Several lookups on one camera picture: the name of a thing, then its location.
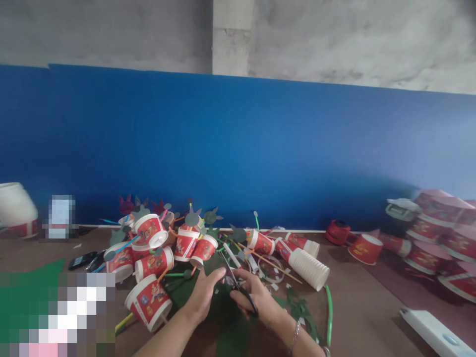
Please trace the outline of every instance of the red pot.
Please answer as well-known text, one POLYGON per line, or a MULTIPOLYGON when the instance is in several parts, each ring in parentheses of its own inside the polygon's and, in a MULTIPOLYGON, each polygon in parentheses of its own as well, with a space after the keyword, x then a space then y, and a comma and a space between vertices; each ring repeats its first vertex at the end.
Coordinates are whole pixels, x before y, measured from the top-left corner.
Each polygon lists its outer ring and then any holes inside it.
POLYGON ((429 275, 435 275, 440 266, 450 260, 451 256, 442 247, 422 241, 415 241, 404 259, 410 266, 429 275))

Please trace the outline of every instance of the mobile phone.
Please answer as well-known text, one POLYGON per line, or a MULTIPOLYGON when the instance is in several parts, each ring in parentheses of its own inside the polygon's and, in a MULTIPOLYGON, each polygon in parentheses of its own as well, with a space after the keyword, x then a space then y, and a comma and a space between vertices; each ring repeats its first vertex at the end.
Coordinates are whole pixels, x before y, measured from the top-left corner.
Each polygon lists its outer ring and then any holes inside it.
POLYGON ((91 273, 95 271, 104 263, 104 253, 106 253, 106 249, 100 252, 98 255, 96 255, 96 257, 93 259, 91 264, 89 264, 88 267, 86 268, 87 272, 91 273))
POLYGON ((98 255, 97 252, 90 252, 71 260, 68 265, 68 270, 74 270, 91 263, 91 261, 96 257, 96 255, 98 255))

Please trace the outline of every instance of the concrete pillar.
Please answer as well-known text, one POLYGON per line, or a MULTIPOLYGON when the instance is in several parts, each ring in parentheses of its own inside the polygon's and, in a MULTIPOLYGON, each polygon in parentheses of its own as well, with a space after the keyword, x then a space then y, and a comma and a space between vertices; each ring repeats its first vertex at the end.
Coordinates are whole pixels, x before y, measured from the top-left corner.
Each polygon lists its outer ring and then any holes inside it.
POLYGON ((213 1, 212 73, 248 77, 254 0, 213 1))

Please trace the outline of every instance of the stacked paper cups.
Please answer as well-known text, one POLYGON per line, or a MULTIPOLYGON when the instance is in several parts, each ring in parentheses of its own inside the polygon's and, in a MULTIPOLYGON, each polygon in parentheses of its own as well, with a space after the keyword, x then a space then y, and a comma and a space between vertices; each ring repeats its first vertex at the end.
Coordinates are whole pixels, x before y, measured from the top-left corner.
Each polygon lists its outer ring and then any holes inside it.
POLYGON ((278 238, 276 250, 289 265, 317 291, 321 290, 329 276, 329 268, 308 252, 288 241, 278 238))

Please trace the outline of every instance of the concrete wall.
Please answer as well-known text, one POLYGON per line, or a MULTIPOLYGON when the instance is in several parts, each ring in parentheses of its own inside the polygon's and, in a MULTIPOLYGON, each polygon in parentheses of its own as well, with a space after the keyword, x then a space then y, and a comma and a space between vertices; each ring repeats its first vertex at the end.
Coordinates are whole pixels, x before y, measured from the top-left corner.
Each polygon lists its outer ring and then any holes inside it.
POLYGON ((0 63, 211 73, 212 0, 1 0, 0 63))
POLYGON ((255 0, 248 75, 476 94, 473 0, 255 0))

